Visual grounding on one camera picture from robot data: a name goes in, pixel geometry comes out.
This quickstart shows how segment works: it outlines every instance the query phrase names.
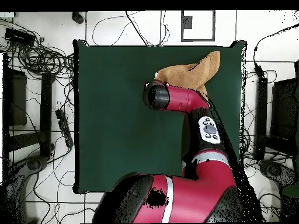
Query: black frame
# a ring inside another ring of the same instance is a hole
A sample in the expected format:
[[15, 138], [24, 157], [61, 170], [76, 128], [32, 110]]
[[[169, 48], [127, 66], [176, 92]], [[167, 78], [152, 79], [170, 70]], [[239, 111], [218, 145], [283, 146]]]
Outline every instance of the black frame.
[[[297, 84], [296, 91], [299, 90], [299, 60], [295, 62], [295, 78], [282, 80], [276, 83], [295, 82]], [[294, 159], [297, 156], [297, 145], [294, 139], [283, 139], [273, 135], [266, 135], [267, 128], [267, 79], [259, 78], [256, 88], [256, 110], [255, 110], [255, 138], [253, 158], [255, 160], [263, 160], [265, 156], [266, 147], [281, 151], [287, 155], [292, 156]]]
[[[3, 63], [3, 96], [9, 96], [11, 82], [8, 67], [8, 55], [4, 54]], [[40, 144], [40, 155], [50, 157], [53, 150], [51, 143], [52, 134], [52, 83], [55, 77], [51, 73], [44, 73], [41, 77], [41, 101], [40, 101], [40, 130], [32, 133], [20, 134], [15, 136], [9, 135], [9, 121], [3, 122], [3, 178], [8, 172], [9, 153], [24, 147]], [[11, 109], [11, 99], [4, 98], [3, 116], [8, 116]]]
[[196, 41], [215, 41], [215, 22], [216, 10], [213, 10], [213, 33], [212, 38], [184, 38], [184, 29], [192, 29], [192, 16], [185, 16], [184, 11], [181, 11], [181, 42], [196, 42]]

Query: black device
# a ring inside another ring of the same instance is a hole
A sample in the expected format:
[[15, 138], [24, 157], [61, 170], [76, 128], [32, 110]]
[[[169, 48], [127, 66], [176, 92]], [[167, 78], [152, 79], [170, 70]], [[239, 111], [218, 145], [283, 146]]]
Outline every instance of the black device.
[[271, 160], [260, 160], [259, 166], [261, 174], [269, 180], [273, 180], [280, 190], [298, 181], [295, 172], [280, 163]]
[[283, 190], [298, 183], [298, 176], [295, 172], [280, 163], [271, 160], [261, 160], [259, 162], [260, 172], [269, 180], [276, 183], [280, 194], [280, 214], [281, 222], [298, 222], [299, 199], [283, 195]]
[[7, 71], [7, 92], [6, 98], [11, 102], [9, 110], [9, 125], [26, 125], [27, 116], [22, 109], [26, 109], [26, 85], [27, 77], [24, 72], [8, 68]]
[[79, 14], [79, 12], [73, 11], [72, 13], [72, 20], [77, 22], [78, 24], [83, 23], [84, 19], [83, 16]]
[[24, 46], [33, 46], [35, 37], [29, 33], [7, 28], [4, 38], [11, 42], [16, 42]]
[[299, 60], [295, 62], [295, 78], [275, 82], [273, 86], [273, 105], [270, 135], [266, 135], [267, 126], [267, 78], [260, 75], [256, 89], [255, 139], [253, 158], [263, 160], [266, 147], [297, 156], [295, 132], [297, 131], [299, 99]]
[[58, 125], [59, 125], [59, 129], [61, 130], [64, 136], [65, 144], [68, 148], [71, 148], [73, 147], [74, 142], [72, 140], [71, 132], [69, 131], [68, 121], [67, 118], [65, 117], [65, 113], [61, 109], [56, 110], [55, 113], [57, 119], [59, 120]]
[[[8, 55], [4, 54], [3, 78], [3, 116], [11, 110], [9, 94], [11, 72], [8, 68]], [[40, 102], [40, 130], [29, 134], [9, 135], [9, 122], [3, 121], [2, 178], [0, 186], [0, 223], [28, 223], [25, 211], [25, 192], [31, 175], [42, 171], [47, 166], [54, 145], [51, 143], [52, 117], [52, 82], [51, 73], [42, 74]], [[9, 162], [9, 153], [24, 147], [40, 144], [40, 155], [25, 158], [15, 164]]]

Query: black cable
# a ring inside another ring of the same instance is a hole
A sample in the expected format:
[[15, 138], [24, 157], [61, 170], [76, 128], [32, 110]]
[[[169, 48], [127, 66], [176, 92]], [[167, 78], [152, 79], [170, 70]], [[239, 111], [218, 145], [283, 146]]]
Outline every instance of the black cable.
[[290, 27], [286, 27], [286, 28], [284, 28], [284, 29], [281, 29], [281, 30], [277, 31], [276, 33], [270, 34], [270, 35], [268, 35], [268, 36], [266, 36], [266, 37], [260, 39], [259, 42], [256, 44], [255, 49], [254, 49], [254, 52], [253, 52], [253, 62], [254, 62], [254, 64], [255, 64], [256, 66], [258, 66], [257, 63], [256, 63], [256, 61], [255, 61], [255, 52], [258, 50], [258, 45], [259, 45], [259, 43], [260, 43], [262, 40], [264, 40], [264, 39], [266, 39], [266, 38], [268, 38], [268, 37], [274, 36], [275, 34], [279, 34], [279, 33], [281, 33], [281, 32], [285, 32], [285, 31], [288, 31], [288, 30], [293, 29], [293, 28], [296, 28], [296, 27], [299, 27], [299, 23], [296, 24], [296, 25], [294, 25], [294, 26], [290, 26]]
[[45, 218], [47, 217], [47, 215], [48, 215], [49, 212], [50, 212], [51, 205], [50, 205], [46, 200], [44, 200], [43, 198], [41, 198], [40, 196], [37, 195], [35, 189], [36, 189], [36, 184], [37, 184], [38, 180], [39, 180], [39, 173], [37, 173], [37, 178], [36, 178], [35, 184], [34, 184], [34, 186], [33, 186], [34, 194], [35, 194], [35, 196], [36, 196], [39, 200], [42, 200], [43, 202], [45, 202], [45, 203], [49, 206], [48, 212], [45, 214], [43, 220], [41, 220], [41, 222], [40, 222], [40, 224], [43, 224]]
[[159, 44], [157, 44], [157, 45], [153, 45], [152, 43], [150, 43], [150, 42], [149, 42], [149, 41], [148, 41], [148, 40], [141, 34], [141, 32], [140, 32], [140, 28], [139, 28], [137, 22], [134, 21], [134, 23], [136, 24], [137, 29], [138, 29], [138, 31], [139, 31], [139, 35], [140, 35], [140, 36], [147, 42], [147, 46], [158, 47], [158, 46], [162, 46], [165, 42], [168, 41], [168, 38], [170, 37], [170, 32], [169, 32], [169, 29], [167, 28], [167, 24], [164, 23], [165, 15], [166, 15], [166, 11], [164, 12], [163, 21], [162, 21], [162, 24], [163, 24], [163, 26], [164, 26], [164, 28], [165, 28], [165, 35], [164, 35], [163, 39], [162, 39], [162, 40], [159, 42]]
[[[276, 79], [277, 79], [277, 72], [274, 69], [267, 69], [266, 71], [264, 71], [266, 73], [266, 75], [267, 75], [266, 78], [268, 78], [268, 72], [270, 72], [270, 71], [273, 71], [275, 73], [275, 79], [273, 81], [271, 81], [271, 82], [268, 82], [268, 84], [275, 82]], [[247, 71], [245, 72], [246, 79], [251, 78], [251, 77], [253, 77], [255, 75], [256, 75], [256, 72], [247, 72]]]
[[34, 151], [38, 150], [40, 147], [36, 148], [35, 150], [31, 151], [27, 157], [29, 157]]
[[76, 213], [69, 213], [69, 214], [66, 214], [66, 215], [64, 215], [64, 217], [62, 217], [62, 219], [60, 220], [60, 224], [61, 224], [61, 222], [63, 221], [63, 219], [64, 219], [65, 217], [67, 217], [67, 216], [71, 216], [71, 215], [77, 215], [77, 214], [80, 214], [80, 213], [82, 213], [82, 212], [84, 212], [84, 211], [87, 211], [87, 210], [90, 210], [90, 211], [95, 212], [95, 210], [92, 209], [92, 208], [86, 208], [86, 209], [83, 209], [82, 211], [79, 211], [79, 212], [76, 212]]
[[146, 46], [148, 46], [148, 44], [145, 42], [145, 40], [143, 39], [143, 37], [140, 35], [140, 33], [138, 32], [138, 30], [136, 29], [134, 23], [132, 22], [131, 18], [130, 18], [129, 15], [128, 15], [128, 12], [127, 12], [127, 11], [126, 11], [126, 16], [127, 16], [127, 18], [129, 19], [129, 21], [132, 23], [133, 28], [136, 30], [136, 32], [137, 32], [137, 34], [139, 35], [140, 39], [143, 41], [143, 43], [144, 43]]
[[48, 220], [45, 224], [48, 224], [49, 222], [51, 222], [53, 220], [54, 217], [56, 217], [56, 207], [58, 207], [57, 212], [59, 211], [60, 206], [58, 204], [56, 204], [55, 208], [54, 208], [54, 216], [52, 216], [52, 218], [50, 220]]
[[[64, 155], [62, 155], [62, 156], [60, 156], [60, 157], [58, 157], [58, 158], [56, 158], [56, 159], [54, 159], [54, 160], [58, 160], [58, 159], [60, 159], [60, 158], [62, 158], [61, 159], [61, 161], [59, 162], [59, 164], [56, 166], [56, 168], [55, 168], [55, 170], [57, 169], [57, 167], [61, 164], [61, 162], [63, 161], [63, 158], [67, 155], [67, 154], [69, 154], [70, 153], [70, 151], [71, 151], [72, 149], [68, 149], [68, 151], [64, 154]], [[53, 174], [53, 171], [41, 182], [41, 183], [39, 183], [38, 184], [38, 186], [40, 186], [47, 178], [49, 178], [50, 176], [51, 176], [51, 174]], [[25, 199], [29, 196], [29, 194], [31, 194], [33, 192], [33, 190], [31, 191], [31, 192], [29, 192], [26, 196], [25, 196]]]
[[[58, 188], [57, 188], [57, 202], [59, 202], [59, 200], [58, 200], [58, 192], [59, 192], [59, 186], [60, 186], [60, 184], [63, 184], [62, 182], [61, 182], [61, 180], [63, 179], [63, 177], [67, 174], [67, 173], [70, 173], [70, 172], [74, 172], [75, 173], [75, 171], [66, 171], [63, 175], [62, 175], [62, 177], [61, 177], [61, 179], [58, 181], [59, 182], [59, 184], [58, 184]], [[57, 216], [55, 216], [55, 218], [56, 218], [56, 220], [57, 220], [57, 223], [59, 223], [59, 224], [61, 224], [61, 222], [59, 222], [59, 216], [58, 216], [58, 211], [59, 211], [59, 208], [60, 208], [60, 204], [58, 203], [58, 210], [57, 210], [57, 212], [55, 213], [55, 215]]]
[[22, 28], [22, 30], [19, 31], [22, 31], [24, 33], [30, 33], [35, 37], [34, 45], [32, 47], [18, 44], [16, 46], [16, 49], [13, 50], [12, 58], [14, 57], [14, 53], [17, 53], [18, 60], [22, 68], [27, 69], [28, 72], [32, 72], [36, 75], [42, 75], [42, 73], [50, 72], [53, 75], [55, 75], [55, 77], [57, 78], [65, 78], [65, 77], [60, 77], [60, 75], [73, 72], [74, 70], [73, 54], [66, 56], [65, 53], [59, 48], [45, 47], [44, 45], [41, 44], [40, 42], [41, 38], [38, 33], [29, 31], [28, 29], [25, 29], [24, 27], [14, 22], [9, 22], [6, 20], [3, 21], [17, 25]]
[[[129, 14], [129, 16], [131, 16], [131, 15], [135, 15], [135, 14], [138, 13], [138, 12], [140, 12], [140, 11], [136, 11], [136, 12], [134, 12], [134, 13], [131, 13], [131, 14]], [[109, 19], [114, 19], [114, 18], [121, 18], [121, 17], [126, 17], [126, 16], [127, 16], [127, 15], [124, 15], [124, 16], [112, 16], [112, 17], [105, 18], [105, 19], [100, 20], [99, 22], [97, 22], [97, 24], [95, 25], [95, 27], [93, 28], [93, 31], [92, 31], [92, 41], [93, 41], [97, 46], [99, 46], [99, 44], [97, 44], [97, 43], [95, 42], [95, 40], [93, 39], [93, 35], [94, 35], [94, 33], [95, 33], [95, 29], [96, 29], [96, 27], [97, 27], [97, 25], [98, 25], [99, 23], [103, 22], [104, 20], [109, 20]]]
[[59, 180], [58, 178], [57, 178], [57, 176], [56, 176], [56, 173], [55, 173], [55, 169], [54, 169], [54, 160], [52, 161], [53, 162], [53, 172], [54, 172], [54, 175], [55, 175], [55, 178], [57, 179], [57, 181], [59, 182], [59, 184], [62, 184], [63, 186], [73, 186], [73, 184], [72, 185], [66, 185], [66, 184], [64, 184], [64, 183], [62, 183], [61, 182], [61, 180]]

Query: power strip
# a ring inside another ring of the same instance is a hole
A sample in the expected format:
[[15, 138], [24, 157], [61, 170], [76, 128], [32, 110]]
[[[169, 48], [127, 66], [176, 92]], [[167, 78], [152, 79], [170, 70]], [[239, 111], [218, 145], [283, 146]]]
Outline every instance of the power strip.
[[74, 142], [72, 140], [71, 132], [69, 131], [68, 128], [68, 121], [67, 118], [65, 117], [65, 113], [62, 110], [56, 110], [56, 117], [59, 120], [58, 125], [59, 128], [64, 136], [65, 139], [65, 144], [68, 148], [73, 147]]

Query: black border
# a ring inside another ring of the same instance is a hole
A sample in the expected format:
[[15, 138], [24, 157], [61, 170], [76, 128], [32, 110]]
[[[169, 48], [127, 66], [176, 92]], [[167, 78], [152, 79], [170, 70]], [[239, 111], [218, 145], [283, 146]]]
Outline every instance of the black border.
[[[8, 86], [5, 83], [9, 78], [8, 73], [8, 61], [9, 57], [7, 53], [3, 53], [3, 78], [2, 78], [2, 98], [4, 96], [9, 96], [8, 93]], [[9, 118], [5, 118], [4, 116], [9, 116], [10, 110], [10, 101], [9, 100], [2, 100], [2, 179], [3, 181], [7, 177], [8, 174], [8, 167], [9, 167], [9, 152], [10, 152], [10, 145], [9, 145]]]
[[197, 41], [215, 41], [215, 22], [216, 22], [216, 10], [213, 11], [213, 33], [212, 33], [212, 38], [184, 38], [184, 22], [183, 22], [183, 17], [186, 17], [184, 14], [184, 11], [182, 10], [181, 12], [181, 34], [180, 34], [180, 41], [181, 42], [197, 42]]
[[[74, 144], [75, 144], [75, 184], [73, 186], [73, 192], [75, 194], [82, 195], [84, 193], [87, 193], [87, 191], [79, 193], [79, 185], [80, 185], [80, 148], [79, 148], [79, 86], [78, 86], [78, 79], [79, 79], [79, 47], [78, 42], [83, 42], [88, 47], [97, 47], [98, 45], [88, 45], [88, 43], [85, 40], [74, 40], [73, 46], [74, 46]], [[236, 40], [233, 41], [232, 44], [229, 47], [225, 48], [233, 48], [238, 42], [243, 42], [243, 49], [241, 54], [241, 63], [243, 62], [242, 67], [242, 86], [241, 86], [241, 126], [240, 126], [240, 139], [243, 139], [243, 129], [244, 129], [244, 109], [245, 109], [245, 84], [246, 84], [246, 76], [245, 76], [245, 63], [246, 63], [246, 49], [247, 49], [247, 42], [244, 40]], [[131, 47], [131, 45], [121, 45], [122, 47]], [[191, 47], [223, 47], [220, 45], [192, 45]], [[166, 45], [166, 47], [177, 47], [177, 45]], [[241, 160], [241, 153], [240, 153], [241, 147], [239, 148], [239, 161]], [[98, 193], [98, 191], [89, 191], [90, 193]]]

